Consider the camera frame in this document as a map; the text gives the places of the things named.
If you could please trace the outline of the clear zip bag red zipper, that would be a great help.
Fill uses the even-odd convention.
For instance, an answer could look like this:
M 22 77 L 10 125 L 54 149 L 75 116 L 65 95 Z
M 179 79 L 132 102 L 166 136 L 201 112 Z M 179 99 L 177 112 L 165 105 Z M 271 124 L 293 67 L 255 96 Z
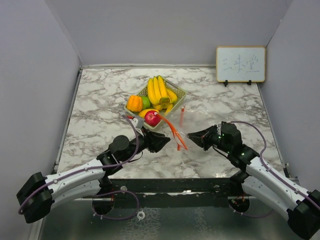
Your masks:
M 180 133 L 177 131 L 177 129 L 174 127 L 174 125 L 164 116 L 160 115 L 159 113 L 155 113 L 156 115 L 159 116 L 159 118 L 161 120 L 163 120 L 170 128 L 171 132 L 172 132 L 172 136 L 177 144 L 177 150 L 180 151 L 181 148 L 188 150 L 188 147 L 185 143 L 185 141 L 183 140 L 182 136 L 180 135 Z

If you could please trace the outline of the red apple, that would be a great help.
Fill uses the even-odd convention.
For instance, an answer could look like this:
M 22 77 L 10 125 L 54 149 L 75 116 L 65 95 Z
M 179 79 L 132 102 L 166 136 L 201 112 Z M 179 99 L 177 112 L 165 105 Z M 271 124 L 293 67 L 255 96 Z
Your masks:
M 144 116 L 144 122 L 151 127 L 155 127 L 160 121 L 158 112 L 154 110 L 148 111 Z

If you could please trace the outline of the yellow banana bunch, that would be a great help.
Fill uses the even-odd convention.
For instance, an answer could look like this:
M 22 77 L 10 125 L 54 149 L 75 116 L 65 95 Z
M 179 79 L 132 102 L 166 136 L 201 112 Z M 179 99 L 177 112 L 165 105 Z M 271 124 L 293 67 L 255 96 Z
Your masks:
M 174 104 L 178 100 L 178 96 L 166 87 L 165 81 L 160 75 L 148 80 L 147 97 L 156 110 L 165 110 L 166 114 L 173 109 Z

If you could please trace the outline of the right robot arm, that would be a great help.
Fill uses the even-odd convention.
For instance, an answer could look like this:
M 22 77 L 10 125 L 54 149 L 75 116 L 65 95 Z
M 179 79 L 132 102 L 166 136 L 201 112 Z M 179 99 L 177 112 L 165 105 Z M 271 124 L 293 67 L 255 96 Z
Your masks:
M 218 149 L 239 169 L 240 178 L 230 182 L 236 195 L 249 194 L 280 214 L 290 229 L 304 240 L 311 239 L 320 229 L 320 192 L 310 191 L 279 173 L 256 152 L 245 145 L 236 121 L 222 122 L 204 130 L 188 133 L 187 137 L 207 151 Z

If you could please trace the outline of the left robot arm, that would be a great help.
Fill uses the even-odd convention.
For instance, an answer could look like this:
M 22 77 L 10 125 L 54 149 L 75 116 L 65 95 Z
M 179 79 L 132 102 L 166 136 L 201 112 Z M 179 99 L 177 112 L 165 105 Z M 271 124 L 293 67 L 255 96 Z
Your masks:
M 106 197 L 111 190 L 110 175 L 121 170 L 143 150 L 157 153 L 170 140 L 162 133 L 143 128 L 142 133 L 136 133 L 132 140 L 118 135 L 107 150 L 72 170 L 47 176 L 36 172 L 16 194 L 20 205 L 18 214 L 30 224 L 44 218 L 53 207 L 63 202 L 93 195 Z

